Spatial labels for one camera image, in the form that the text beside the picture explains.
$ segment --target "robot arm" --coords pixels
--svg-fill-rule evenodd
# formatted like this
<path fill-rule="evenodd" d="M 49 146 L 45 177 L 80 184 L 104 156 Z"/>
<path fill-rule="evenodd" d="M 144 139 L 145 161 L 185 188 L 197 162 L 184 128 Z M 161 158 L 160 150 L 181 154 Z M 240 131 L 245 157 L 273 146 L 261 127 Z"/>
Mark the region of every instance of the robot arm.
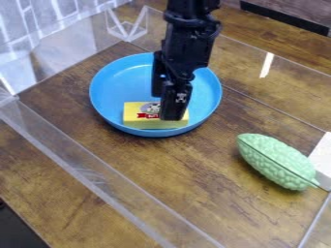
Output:
<path fill-rule="evenodd" d="M 192 91 L 193 71 L 207 67 L 221 24 L 211 12 L 220 0 L 169 0 L 161 50 L 153 53 L 151 94 L 160 97 L 160 119 L 181 120 Z"/>

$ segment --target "red label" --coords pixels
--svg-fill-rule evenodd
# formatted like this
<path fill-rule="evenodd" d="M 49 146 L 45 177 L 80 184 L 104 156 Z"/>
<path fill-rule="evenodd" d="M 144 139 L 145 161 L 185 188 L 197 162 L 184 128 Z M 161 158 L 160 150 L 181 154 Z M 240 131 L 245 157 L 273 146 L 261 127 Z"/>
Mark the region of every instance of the red label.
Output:
<path fill-rule="evenodd" d="M 137 113 L 137 118 L 145 118 L 145 119 L 157 119 L 159 118 L 159 114 L 157 113 L 144 113 L 144 112 L 139 112 Z"/>

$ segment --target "blue bowl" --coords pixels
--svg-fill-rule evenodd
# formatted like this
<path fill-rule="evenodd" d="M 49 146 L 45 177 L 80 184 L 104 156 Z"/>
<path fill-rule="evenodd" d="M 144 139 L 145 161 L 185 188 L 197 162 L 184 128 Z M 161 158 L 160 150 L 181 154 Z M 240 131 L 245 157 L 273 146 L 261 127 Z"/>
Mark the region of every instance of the blue bowl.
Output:
<path fill-rule="evenodd" d="M 221 84 L 208 68 L 197 69 L 188 104 L 188 125 L 177 129 L 135 129 L 123 125 L 125 102 L 157 102 L 151 96 L 152 53 L 123 57 L 101 68 L 92 79 L 92 105 L 116 129 L 141 137 L 171 137 L 196 128 L 209 117 L 223 97 Z"/>

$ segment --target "yellow sponge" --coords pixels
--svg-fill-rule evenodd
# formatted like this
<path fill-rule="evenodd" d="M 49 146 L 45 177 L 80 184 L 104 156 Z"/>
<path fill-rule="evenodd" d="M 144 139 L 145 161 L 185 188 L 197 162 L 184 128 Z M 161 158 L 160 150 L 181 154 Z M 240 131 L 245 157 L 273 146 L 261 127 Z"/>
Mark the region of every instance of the yellow sponge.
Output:
<path fill-rule="evenodd" d="M 188 110 L 181 120 L 168 121 L 159 119 L 160 103 L 132 102 L 124 103 L 123 124 L 136 129 L 172 129 L 188 124 Z"/>

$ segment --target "green object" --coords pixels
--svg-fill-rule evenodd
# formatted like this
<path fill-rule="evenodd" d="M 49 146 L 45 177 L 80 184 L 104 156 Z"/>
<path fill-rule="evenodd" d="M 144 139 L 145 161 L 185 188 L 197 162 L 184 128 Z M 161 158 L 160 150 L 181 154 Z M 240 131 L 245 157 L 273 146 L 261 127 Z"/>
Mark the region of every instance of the green object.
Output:
<path fill-rule="evenodd" d="M 247 163 L 281 187 L 303 191 L 319 185 L 311 161 L 295 148 L 256 134 L 239 135 L 236 142 Z"/>

